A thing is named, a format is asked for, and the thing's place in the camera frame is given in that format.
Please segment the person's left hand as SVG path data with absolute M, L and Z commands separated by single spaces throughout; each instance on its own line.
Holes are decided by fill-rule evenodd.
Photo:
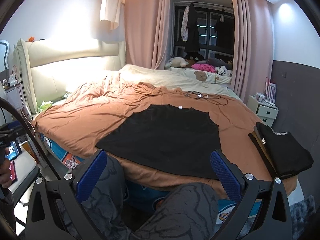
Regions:
M 0 167 L 0 184 L 3 188 L 9 188 L 12 184 L 11 181 L 11 170 L 10 170 L 10 161 L 8 158 L 4 158 L 3 163 Z

